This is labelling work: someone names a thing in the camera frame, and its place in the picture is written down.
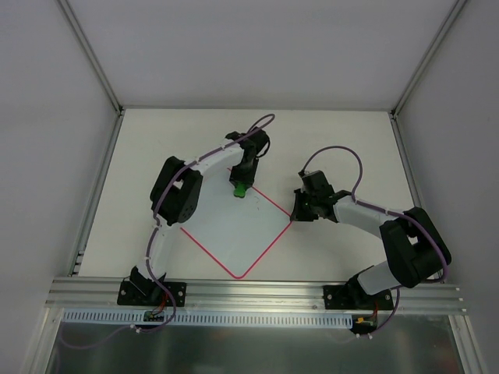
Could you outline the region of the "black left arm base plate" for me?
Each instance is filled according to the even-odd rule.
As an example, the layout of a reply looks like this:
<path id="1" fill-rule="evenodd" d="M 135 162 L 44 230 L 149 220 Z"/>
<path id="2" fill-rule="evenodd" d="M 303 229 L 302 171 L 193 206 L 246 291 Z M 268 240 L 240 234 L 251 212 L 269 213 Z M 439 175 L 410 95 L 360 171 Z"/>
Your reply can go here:
<path id="1" fill-rule="evenodd" d="M 177 307 L 184 307 L 186 301 L 187 283 L 184 282 L 163 282 L 172 294 Z M 173 301 L 167 296 L 166 292 L 158 287 L 151 280 L 147 280 L 145 284 L 138 284 L 130 279 L 125 279 L 121 282 L 117 304 L 125 306 L 159 306 L 167 298 L 165 304 L 173 306 Z"/>

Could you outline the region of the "green foam eraser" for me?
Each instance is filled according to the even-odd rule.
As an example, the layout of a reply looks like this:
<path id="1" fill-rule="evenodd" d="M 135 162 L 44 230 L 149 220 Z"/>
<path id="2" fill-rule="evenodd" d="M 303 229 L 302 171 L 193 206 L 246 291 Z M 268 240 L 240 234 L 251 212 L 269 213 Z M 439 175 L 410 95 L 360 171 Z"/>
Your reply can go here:
<path id="1" fill-rule="evenodd" d="M 236 183 L 234 185 L 233 196 L 243 199 L 246 196 L 247 186 L 244 183 Z"/>

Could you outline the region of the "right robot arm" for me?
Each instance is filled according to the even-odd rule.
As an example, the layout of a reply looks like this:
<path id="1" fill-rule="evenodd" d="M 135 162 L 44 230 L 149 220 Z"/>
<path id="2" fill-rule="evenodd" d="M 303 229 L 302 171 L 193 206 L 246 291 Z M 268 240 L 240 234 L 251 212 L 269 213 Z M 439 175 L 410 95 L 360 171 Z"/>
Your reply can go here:
<path id="1" fill-rule="evenodd" d="M 430 277 L 438 272 L 447 275 L 451 253 L 424 209 L 384 210 L 345 190 L 327 195 L 301 188 L 294 194 L 291 221 L 325 219 L 365 231 L 383 244 L 386 260 L 352 276 L 336 299 L 365 309 L 383 291 L 431 283 Z"/>

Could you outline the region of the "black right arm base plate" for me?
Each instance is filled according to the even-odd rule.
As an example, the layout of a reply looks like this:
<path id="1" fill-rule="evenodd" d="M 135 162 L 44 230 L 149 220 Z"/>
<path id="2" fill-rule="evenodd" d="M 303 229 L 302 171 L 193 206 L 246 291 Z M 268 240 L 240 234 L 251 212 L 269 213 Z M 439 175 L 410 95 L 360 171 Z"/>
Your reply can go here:
<path id="1" fill-rule="evenodd" d="M 374 310 L 391 311 L 395 304 L 389 290 L 375 295 L 366 294 L 362 288 L 351 290 L 342 285 L 324 285 L 324 308 L 327 310 Z"/>

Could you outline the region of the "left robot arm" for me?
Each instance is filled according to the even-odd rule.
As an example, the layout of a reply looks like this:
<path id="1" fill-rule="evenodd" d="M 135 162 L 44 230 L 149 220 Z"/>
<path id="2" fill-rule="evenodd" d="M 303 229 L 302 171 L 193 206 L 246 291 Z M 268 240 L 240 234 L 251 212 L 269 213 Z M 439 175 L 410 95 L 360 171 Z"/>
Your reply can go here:
<path id="1" fill-rule="evenodd" d="M 150 193 L 155 227 L 147 243 L 143 260 L 128 276 L 130 299 L 153 305 L 167 298 L 166 271 L 161 268 L 172 247 L 172 239 L 180 226 L 193 216 L 203 182 L 218 172 L 230 168 L 229 183 L 234 195 L 243 198 L 253 186 L 259 159 L 270 147 L 270 138 L 254 126 L 247 133 L 230 132 L 224 142 L 194 161 L 168 158 Z"/>

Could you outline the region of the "pink framed whiteboard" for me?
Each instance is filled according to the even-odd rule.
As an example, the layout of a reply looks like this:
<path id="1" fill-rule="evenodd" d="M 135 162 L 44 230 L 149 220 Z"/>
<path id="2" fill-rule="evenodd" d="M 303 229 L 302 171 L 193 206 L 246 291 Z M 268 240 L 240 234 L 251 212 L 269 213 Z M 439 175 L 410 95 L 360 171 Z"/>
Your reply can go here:
<path id="1" fill-rule="evenodd" d="M 230 169 L 202 184 L 193 216 L 181 227 L 186 236 L 230 277 L 241 280 L 291 225 L 289 213 L 258 189 L 234 196 Z"/>

